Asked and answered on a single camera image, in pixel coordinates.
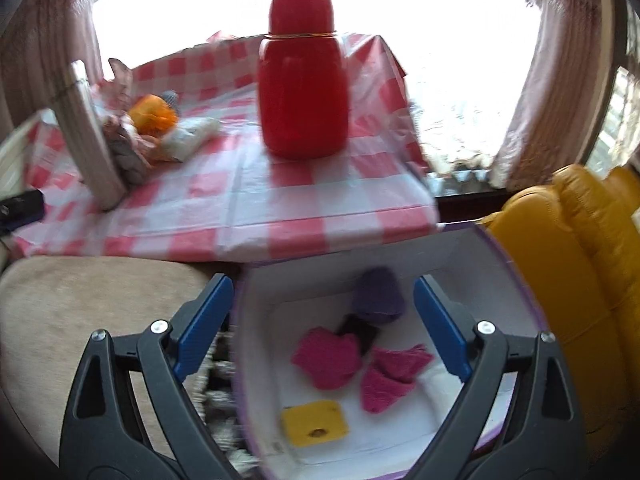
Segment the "magenta knitted sock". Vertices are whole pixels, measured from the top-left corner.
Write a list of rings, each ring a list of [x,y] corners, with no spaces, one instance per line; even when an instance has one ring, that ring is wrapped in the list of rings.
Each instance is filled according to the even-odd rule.
[[[291,363],[309,378],[314,388],[337,390],[360,370],[359,341],[353,334],[338,336],[324,327],[316,327],[300,338]]]
[[[406,350],[374,348],[360,382],[363,411],[373,415],[387,411],[416,388],[416,378],[433,361],[424,344]]]

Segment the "orange mesh pouch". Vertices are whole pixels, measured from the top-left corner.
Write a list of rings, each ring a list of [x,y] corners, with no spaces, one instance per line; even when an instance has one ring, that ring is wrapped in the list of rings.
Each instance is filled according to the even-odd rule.
[[[175,127],[178,115],[160,96],[147,94],[128,110],[128,115],[140,136],[160,138]]]

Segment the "beige plush cushion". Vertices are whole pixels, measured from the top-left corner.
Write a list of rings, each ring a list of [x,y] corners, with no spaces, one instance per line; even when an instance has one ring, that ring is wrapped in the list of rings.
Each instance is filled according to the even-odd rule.
[[[68,394],[90,335],[170,320],[212,277],[209,264],[32,257],[1,277],[1,388],[29,437],[58,459]]]

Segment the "white purple storage box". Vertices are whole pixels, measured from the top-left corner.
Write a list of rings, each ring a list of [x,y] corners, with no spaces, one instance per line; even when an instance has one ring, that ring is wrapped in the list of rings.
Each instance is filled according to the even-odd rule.
[[[332,391],[346,437],[296,448],[281,424],[285,408],[322,399],[292,364],[308,330],[335,330],[349,312],[358,278],[385,266],[405,298],[421,275],[437,291],[507,334],[534,336],[548,326],[518,270],[497,242],[473,223],[406,242],[281,261],[249,268],[232,312],[233,391],[250,450],[268,479],[399,479],[431,443],[459,387],[418,387],[388,411],[360,406],[358,379]]]

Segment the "pink curtain right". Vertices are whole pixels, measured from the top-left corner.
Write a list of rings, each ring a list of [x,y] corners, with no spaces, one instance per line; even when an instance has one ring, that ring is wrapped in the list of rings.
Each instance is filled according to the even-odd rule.
[[[519,191],[547,182],[586,154],[612,72],[614,28],[614,0],[541,0],[532,65],[491,186]]]

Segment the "black white checkered pouch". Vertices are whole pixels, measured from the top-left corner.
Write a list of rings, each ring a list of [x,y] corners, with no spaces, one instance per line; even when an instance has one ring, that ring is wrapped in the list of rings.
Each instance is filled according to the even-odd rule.
[[[181,115],[179,107],[179,96],[174,90],[166,90],[160,94],[160,98],[174,111],[177,116]]]

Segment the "pink curtain left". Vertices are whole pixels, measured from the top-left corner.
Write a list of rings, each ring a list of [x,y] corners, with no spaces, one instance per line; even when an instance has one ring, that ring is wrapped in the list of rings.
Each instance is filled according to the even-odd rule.
[[[52,81],[71,62],[103,78],[94,0],[1,0],[1,132],[47,107]]]

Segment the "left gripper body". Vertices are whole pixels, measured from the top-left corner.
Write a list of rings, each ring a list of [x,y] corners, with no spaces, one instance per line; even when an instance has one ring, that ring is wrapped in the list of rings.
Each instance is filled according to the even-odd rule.
[[[41,221],[46,215],[44,195],[39,190],[2,198],[0,202],[0,233],[11,234],[23,226]]]

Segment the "white lace curtain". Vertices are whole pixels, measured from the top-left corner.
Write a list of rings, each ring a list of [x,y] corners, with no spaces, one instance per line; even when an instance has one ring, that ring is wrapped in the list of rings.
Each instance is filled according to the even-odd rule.
[[[422,153],[435,174],[490,168],[506,134],[505,114],[409,103]]]

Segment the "white tissue packet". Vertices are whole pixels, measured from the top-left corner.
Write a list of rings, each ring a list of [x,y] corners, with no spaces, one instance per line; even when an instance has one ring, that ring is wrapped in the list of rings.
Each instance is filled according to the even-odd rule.
[[[164,162],[185,162],[219,133],[220,121],[216,118],[185,119],[162,137],[158,157]]]

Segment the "red white checkered tablecloth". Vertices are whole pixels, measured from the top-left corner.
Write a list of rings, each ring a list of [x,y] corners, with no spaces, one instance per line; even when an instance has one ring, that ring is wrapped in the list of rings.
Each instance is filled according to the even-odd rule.
[[[401,69],[378,36],[343,40],[352,109],[348,143],[328,158],[271,156],[257,117],[260,40],[201,44],[138,66],[134,95],[166,89],[189,122],[219,133],[185,162],[155,167],[103,212],[51,113],[30,129],[24,177],[43,192],[44,218],[16,231],[26,256],[126,256],[169,261],[265,261],[434,231],[437,206],[409,113]]]

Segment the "pink floral fabric pouch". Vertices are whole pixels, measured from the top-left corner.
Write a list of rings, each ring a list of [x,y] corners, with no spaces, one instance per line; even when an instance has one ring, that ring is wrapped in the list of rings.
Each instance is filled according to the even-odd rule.
[[[155,139],[140,136],[128,110],[132,105],[132,70],[118,58],[109,58],[113,79],[105,88],[113,111],[102,119],[102,133],[111,159],[128,190],[142,185],[152,169]]]

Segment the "purple knitted item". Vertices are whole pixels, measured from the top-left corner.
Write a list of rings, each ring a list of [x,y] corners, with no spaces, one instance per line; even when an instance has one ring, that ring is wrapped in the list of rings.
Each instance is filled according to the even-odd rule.
[[[358,278],[352,296],[352,312],[363,321],[384,325],[397,321],[406,311],[406,300],[392,270],[378,266]]]

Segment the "stainless steel thermos flask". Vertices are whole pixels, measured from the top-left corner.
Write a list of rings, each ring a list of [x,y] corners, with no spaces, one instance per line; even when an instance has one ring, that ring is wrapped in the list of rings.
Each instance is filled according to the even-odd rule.
[[[80,176],[103,211],[115,208],[126,188],[112,162],[93,104],[85,63],[71,62],[53,76],[51,108]]]

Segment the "yellow sponge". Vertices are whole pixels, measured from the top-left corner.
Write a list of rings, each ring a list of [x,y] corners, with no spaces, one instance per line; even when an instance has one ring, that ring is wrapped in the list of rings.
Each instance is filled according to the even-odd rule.
[[[349,433],[341,404],[332,400],[284,408],[281,425],[288,442],[296,448],[342,440]]]

